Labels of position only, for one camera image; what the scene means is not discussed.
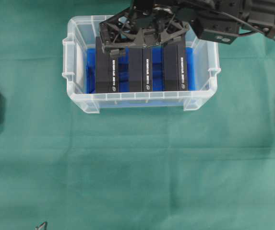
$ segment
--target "small metal object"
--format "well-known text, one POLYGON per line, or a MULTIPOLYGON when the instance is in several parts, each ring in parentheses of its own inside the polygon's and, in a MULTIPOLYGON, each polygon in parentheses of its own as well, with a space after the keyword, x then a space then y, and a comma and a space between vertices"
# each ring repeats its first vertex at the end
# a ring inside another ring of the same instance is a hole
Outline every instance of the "small metal object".
POLYGON ((35 230, 47 230, 48 222, 43 222, 39 226, 35 227, 35 230))
POLYGON ((172 14, 172 10, 169 7, 166 7, 166 6, 159 6, 158 5, 158 6, 154 7, 153 10, 155 10, 155 11, 165 11, 169 14, 172 14))
POLYGON ((229 38, 223 38, 222 41, 223 42, 230 42, 231 40, 229 38))

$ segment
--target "green cloth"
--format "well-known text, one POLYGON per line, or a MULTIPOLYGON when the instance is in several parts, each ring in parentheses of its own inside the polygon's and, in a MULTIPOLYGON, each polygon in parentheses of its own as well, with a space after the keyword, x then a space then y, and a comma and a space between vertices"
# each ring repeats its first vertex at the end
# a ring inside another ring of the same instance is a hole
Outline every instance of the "green cloth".
POLYGON ((275 44, 220 45, 200 110, 102 109, 67 96, 76 15, 129 0, 0 0, 0 230, 275 230, 275 44))

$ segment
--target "clear plastic bin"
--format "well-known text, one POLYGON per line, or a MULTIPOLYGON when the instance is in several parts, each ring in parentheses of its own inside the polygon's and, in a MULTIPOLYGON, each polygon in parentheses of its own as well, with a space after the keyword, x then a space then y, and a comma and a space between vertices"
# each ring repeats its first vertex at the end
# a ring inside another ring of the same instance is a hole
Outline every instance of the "clear plastic bin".
POLYGON ((219 66, 217 43, 199 40, 192 30, 186 35, 186 46, 193 49, 194 91, 85 93, 86 51, 95 48, 99 23, 111 16, 78 16, 68 23, 63 40, 63 73, 67 94, 84 112, 98 114, 101 108, 183 106, 184 111, 197 110, 217 90, 219 66))

